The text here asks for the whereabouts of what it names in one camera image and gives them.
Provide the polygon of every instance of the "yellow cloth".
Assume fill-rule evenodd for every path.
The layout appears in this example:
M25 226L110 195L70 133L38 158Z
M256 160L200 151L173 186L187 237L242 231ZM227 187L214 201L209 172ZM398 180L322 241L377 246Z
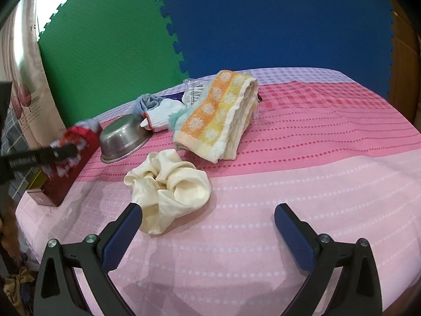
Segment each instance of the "yellow cloth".
M257 91L256 78L220 71L199 100L176 121L176 147L213 163L235 159L241 136L257 107Z
M205 171L182 161L174 149L151 152L146 160L124 177L132 202L143 211L140 230L162 234L176 219L206 204L210 183Z
M20 268L18 274L5 279L3 291L9 298L10 302L12 302L15 309L22 316L28 316L30 315L30 312L28 310L25 310L24 304L21 299L21 284L32 283L34 280L34 277L30 275L28 269L24 267Z

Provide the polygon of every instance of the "blue gripper pad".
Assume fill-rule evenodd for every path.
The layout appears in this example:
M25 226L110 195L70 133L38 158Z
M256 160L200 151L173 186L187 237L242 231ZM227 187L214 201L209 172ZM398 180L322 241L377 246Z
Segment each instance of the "blue gripper pad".
M284 238L300 269L312 272L319 252L318 245L314 242L316 241L316 233L310 227L306 228L304 225L307 224L300 221L285 203L279 204L275 208L274 218L278 231ZM306 235L314 237L313 244L310 244L303 231L307 233Z
M115 270L142 224L142 208L134 203L100 233L97 254L104 272Z

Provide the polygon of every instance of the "pink tablecloth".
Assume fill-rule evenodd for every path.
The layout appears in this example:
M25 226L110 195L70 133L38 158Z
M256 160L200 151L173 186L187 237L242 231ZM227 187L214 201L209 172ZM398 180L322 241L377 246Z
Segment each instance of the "pink tablecloth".
M210 201L161 236L138 232L111 279L137 315L279 315L305 278L273 224L275 206L287 202L316 232L370 241L388 307L421 272L421 135L385 100L337 71L252 74L264 102L237 159L211 164L180 152L208 173ZM149 152L171 147L171 133L161 132L114 164L103 164L96 152L56 209L25 195L16 214L38 258L50 238L80 241L116 219L131 199L125 173Z

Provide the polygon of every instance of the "foam mat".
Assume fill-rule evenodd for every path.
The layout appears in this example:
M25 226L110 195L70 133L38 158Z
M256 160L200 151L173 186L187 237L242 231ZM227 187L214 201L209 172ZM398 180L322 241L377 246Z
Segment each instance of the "foam mat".
M51 93L66 126L181 83L156 0L67 0L40 34Z
M321 67L386 98L389 0L163 0L191 77L221 69Z

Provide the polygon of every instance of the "orange and yellow towel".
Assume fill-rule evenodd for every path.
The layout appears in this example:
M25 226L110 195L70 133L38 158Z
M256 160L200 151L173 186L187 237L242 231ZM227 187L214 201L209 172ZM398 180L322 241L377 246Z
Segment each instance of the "orange and yellow towel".
M257 91L256 78L220 71L199 100L176 121L176 147L213 163L235 159L241 136L257 107Z

